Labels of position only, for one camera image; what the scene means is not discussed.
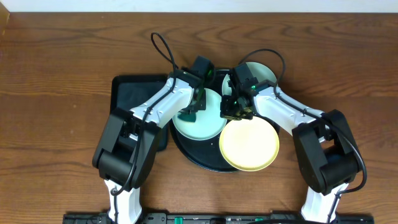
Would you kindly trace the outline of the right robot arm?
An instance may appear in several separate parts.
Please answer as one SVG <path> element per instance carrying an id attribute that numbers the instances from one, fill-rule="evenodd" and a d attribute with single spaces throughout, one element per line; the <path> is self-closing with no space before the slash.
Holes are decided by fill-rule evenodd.
<path id="1" fill-rule="evenodd" d="M 287 131 L 308 185 L 301 216 L 307 223 L 334 223 L 343 194 L 361 190 L 368 178 L 344 114 L 309 108 L 287 96 L 276 83 L 233 83 L 221 97 L 220 115 L 232 124 L 262 116 Z"/>

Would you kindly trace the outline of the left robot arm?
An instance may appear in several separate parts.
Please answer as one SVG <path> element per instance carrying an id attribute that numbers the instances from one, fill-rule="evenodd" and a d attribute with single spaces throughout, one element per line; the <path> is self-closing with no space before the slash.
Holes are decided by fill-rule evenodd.
<path id="1" fill-rule="evenodd" d="M 212 74 L 188 68 L 174 70 L 147 101 L 124 110 L 115 108 L 93 155 L 92 165 L 108 188 L 112 223 L 136 223 L 142 213 L 140 187 L 154 164 L 163 127 L 197 98 Z"/>

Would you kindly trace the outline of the green yellow sponge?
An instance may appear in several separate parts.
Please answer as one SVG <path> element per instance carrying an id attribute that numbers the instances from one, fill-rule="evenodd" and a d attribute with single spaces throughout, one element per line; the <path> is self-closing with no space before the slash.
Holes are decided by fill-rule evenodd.
<path id="1" fill-rule="evenodd" d="M 194 123 L 197 120 L 196 112 L 183 111 L 177 115 L 177 118 L 189 123 Z"/>

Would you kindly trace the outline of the light blue plate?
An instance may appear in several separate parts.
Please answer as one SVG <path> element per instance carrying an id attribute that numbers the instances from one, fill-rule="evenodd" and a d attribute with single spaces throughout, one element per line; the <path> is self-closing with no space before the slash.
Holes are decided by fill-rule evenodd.
<path id="1" fill-rule="evenodd" d="M 221 96 L 209 88 L 205 88 L 206 110 L 196 112 L 195 122 L 184 121 L 178 113 L 172 118 L 177 131 L 186 138 L 204 141 L 218 135 L 225 127 L 227 120 L 220 117 Z"/>
<path id="2" fill-rule="evenodd" d="M 257 63 L 257 62 L 246 62 L 246 65 L 249 67 L 251 73 L 254 77 L 257 78 L 258 82 L 263 82 L 264 80 L 270 80 L 273 83 L 277 81 L 276 76 L 273 71 L 267 66 Z M 232 89 L 229 87 L 228 82 L 230 81 L 229 75 L 231 72 L 228 72 L 223 79 L 221 86 L 221 94 L 222 95 L 231 95 Z"/>

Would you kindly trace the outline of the yellow plate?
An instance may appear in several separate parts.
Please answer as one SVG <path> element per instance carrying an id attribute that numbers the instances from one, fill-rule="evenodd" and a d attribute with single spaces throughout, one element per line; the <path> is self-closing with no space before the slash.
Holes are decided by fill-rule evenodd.
<path id="1" fill-rule="evenodd" d="M 271 165 L 278 155 L 280 142 L 269 122 L 253 117 L 230 121 L 221 132 L 219 145 L 221 155 L 231 166 L 254 172 Z"/>

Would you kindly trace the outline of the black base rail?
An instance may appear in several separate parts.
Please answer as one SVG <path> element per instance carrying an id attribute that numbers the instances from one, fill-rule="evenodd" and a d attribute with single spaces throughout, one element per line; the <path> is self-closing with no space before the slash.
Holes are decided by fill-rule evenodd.
<path id="1" fill-rule="evenodd" d="M 217 215 L 168 215 L 147 213 L 138 219 L 141 224 L 260 224 L 260 223 L 306 223 L 298 213 L 271 213 L 263 216 L 217 216 Z M 112 224 L 107 213 L 65 214 L 63 224 Z M 335 224 L 374 224 L 374 218 L 367 215 L 337 215 Z"/>

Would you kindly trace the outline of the rectangular black tray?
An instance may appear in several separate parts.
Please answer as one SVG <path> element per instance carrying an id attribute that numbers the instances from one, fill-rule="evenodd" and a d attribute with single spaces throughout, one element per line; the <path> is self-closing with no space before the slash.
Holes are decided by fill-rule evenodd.
<path id="1" fill-rule="evenodd" d="M 149 98 L 161 90 L 167 77 L 165 75 L 119 75 L 113 78 L 111 85 L 111 103 L 109 118 L 113 118 L 113 111 L 119 108 L 129 111 L 145 103 Z M 168 124 L 162 128 L 157 151 L 163 151 L 167 147 Z M 123 149 L 121 145 L 114 146 L 113 153 L 131 156 L 130 149 Z"/>

